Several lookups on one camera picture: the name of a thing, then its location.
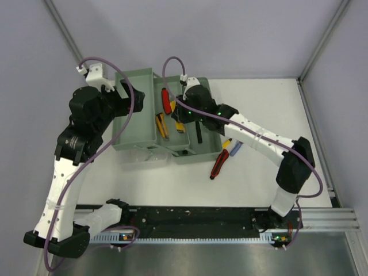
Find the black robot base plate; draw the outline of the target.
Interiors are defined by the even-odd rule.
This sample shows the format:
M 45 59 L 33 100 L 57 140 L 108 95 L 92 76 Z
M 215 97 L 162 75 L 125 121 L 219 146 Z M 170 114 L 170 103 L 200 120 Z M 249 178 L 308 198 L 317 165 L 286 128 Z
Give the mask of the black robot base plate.
M 240 225 L 246 230 L 296 228 L 300 214 L 290 211 L 285 217 L 269 208 L 199 207 L 199 206 L 130 206 L 122 211 L 118 225 L 139 229 L 180 225 Z

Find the yellow utility knife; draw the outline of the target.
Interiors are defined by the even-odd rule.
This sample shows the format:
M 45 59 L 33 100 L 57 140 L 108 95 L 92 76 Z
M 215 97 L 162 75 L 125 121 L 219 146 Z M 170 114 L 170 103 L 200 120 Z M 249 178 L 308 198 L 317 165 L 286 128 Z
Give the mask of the yellow utility knife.
M 175 101 L 170 102 L 171 107 L 171 117 L 175 121 L 175 129 L 178 133 L 184 134 L 186 132 L 185 125 L 179 122 L 179 109 L 177 108 L 177 103 Z

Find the aluminium frame rail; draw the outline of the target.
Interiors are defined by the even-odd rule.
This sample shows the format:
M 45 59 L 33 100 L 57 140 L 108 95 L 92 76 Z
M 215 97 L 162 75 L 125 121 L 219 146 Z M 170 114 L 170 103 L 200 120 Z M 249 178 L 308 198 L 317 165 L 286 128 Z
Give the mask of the aluminium frame rail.
M 294 209 L 299 212 L 301 218 L 298 223 L 302 225 L 303 230 L 327 230 L 327 231 L 338 231 L 345 229 L 358 229 L 359 225 L 357 222 L 356 215 L 352 209 L 344 208 L 305 208 L 302 210 Z M 241 235 L 246 232 L 258 233 L 261 230 L 269 231 L 281 231 L 289 229 L 253 229 L 246 230 L 240 225 L 180 225 L 180 226 L 159 226 L 158 229 L 155 228 L 144 228 L 141 231 L 163 231 L 168 233 L 176 232 L 194 232 L 194 233 L 204 233 L 209 235 L 212 232 L 230 232 L 231 235 Z

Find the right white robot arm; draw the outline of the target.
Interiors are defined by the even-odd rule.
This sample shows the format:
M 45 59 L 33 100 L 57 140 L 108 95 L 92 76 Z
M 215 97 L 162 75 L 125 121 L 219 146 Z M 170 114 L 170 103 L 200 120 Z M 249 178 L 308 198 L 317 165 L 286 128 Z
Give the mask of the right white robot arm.
M 276 135 L 245 118 L 237 109 L 217 104 L 210 91 L 196 78 L 185 82 L 173 118 L 183 124 L 200 122 L 209 131 L 246 144 L 271 160 L 278 167 L 278 188 L 268 219 L 277 228 L 289 221 L 289 212 L 315 169 L 308 139 L 293 140 Z

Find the black handle hammer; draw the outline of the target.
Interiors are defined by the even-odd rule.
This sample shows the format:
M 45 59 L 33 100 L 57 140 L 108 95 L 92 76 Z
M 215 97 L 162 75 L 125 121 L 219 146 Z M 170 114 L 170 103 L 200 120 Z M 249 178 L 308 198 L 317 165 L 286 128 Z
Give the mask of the black handle hammer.
M 197 142 L 198 144 L 202 144 L 203 140 L 202 140 L 202 132 L 201 132 L 201 127 L 200 127 L 200 123 L 198 121 L 195 122 L 195 130 L 196 130 L 196 135 L 197 135 Z

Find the green cantilever tool box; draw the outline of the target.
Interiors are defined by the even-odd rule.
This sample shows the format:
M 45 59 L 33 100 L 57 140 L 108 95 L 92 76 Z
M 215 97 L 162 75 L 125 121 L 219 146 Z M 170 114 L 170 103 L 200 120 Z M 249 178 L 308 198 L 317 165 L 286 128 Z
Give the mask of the green cantilever tool box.
M 222 151 L 220 135 L 201 126 L 202 144 L 198 144 L 196 126 L 192 122 L 185 125 L 186 132 L 180 134 L 175 129 L 175 121 L 163 111 L 161 90 L 165 88 L 162 78 L 155 75 L 151 68 L 127 71 L 125 73 L 134 88 L 145 93 L 144 107 L 141 112 L 133 113 L 128 126 L 112 144 L 116 151 L 138 150 L 153 154 L 170 154 L 175 163 L 189 164 L 216 160 Z M 156 126 L 155 116 L 164 114 L 164 120 L 170 135 L 165 141 Z M 188 150 L 187 156 L 179 151 Z

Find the small red utility knife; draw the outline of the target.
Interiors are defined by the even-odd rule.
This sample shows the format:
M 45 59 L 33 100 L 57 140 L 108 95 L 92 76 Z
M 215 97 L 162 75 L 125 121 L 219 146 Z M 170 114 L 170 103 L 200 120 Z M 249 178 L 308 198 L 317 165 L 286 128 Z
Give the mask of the small red utility knife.
M 161 90 L 163 111 L 166 115 L 171 115 L 175 110 L 175 102 L 170 100 L 169 92 L 166 88 Z

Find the large red utility knife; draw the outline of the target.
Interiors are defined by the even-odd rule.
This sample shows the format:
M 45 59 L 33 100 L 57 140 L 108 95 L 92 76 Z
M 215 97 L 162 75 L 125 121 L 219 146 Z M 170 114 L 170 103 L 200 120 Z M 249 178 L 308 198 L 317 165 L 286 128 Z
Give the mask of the large red utility knife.
M 223 164 L 227 161 L 227 159 L 229 158 L 229 152 L 227 149 L 223 149 L 222 152 L 219 154 L 219 156 L 217 157 L 215 164 L 210 172 L 210 179 L 214 180 L 215 177 L 217 177 L 221 171 L 221 168 L 223 166 Z

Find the blue red precision screwdriver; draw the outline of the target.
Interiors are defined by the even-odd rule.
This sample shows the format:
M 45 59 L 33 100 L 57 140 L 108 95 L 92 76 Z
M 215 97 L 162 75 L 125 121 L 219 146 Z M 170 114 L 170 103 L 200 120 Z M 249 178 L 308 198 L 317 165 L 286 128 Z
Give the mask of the blue red precision screwdriver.
M 237 141 L 232 150 L 230 151 L 229 155 L 231 157 L 235 156 L 238 150 L 242 147 L 243 143 L 241 141 Z

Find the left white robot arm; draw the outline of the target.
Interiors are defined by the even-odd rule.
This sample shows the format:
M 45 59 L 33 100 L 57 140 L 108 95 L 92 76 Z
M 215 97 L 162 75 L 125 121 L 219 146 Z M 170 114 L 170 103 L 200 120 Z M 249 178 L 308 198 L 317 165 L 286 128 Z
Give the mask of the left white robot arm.
M 46 252 L 62 258 L 79 258 L 90 239 L 115 225 L 124 228 L 130 223 L 128 204 L 110 199 L 84 218 L 74 219 L 81 186 L 87 168 L 103 143 L 102 135 L 116 117 L 143 109 L 145 94 L 121 80 L 127 93 L 121 98 L 112 91 L 81 87 L 69 101 L 69 125 L 59 135 L 55 149 L 54 172 L 45 208 L 34 230 L 24 236 L 24 243 L 45 248 Z

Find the yellow handle screwdriver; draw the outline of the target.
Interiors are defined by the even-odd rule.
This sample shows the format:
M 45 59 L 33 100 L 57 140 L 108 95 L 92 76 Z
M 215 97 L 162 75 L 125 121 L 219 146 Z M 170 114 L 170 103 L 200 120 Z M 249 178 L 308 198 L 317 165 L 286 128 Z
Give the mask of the yellow handle screwdriver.
M 226 141 L 222 144 L 222 148 L 223 148 L 223 149 L 227 148 L 227 146 L 229 146 L 229 145 L 230 145 L 231 141 L 232 141 L 232 139 L 231 139 L 231 138 L 230 138 L 230 139 L 228 139 L 228 140 L 226 140 Z

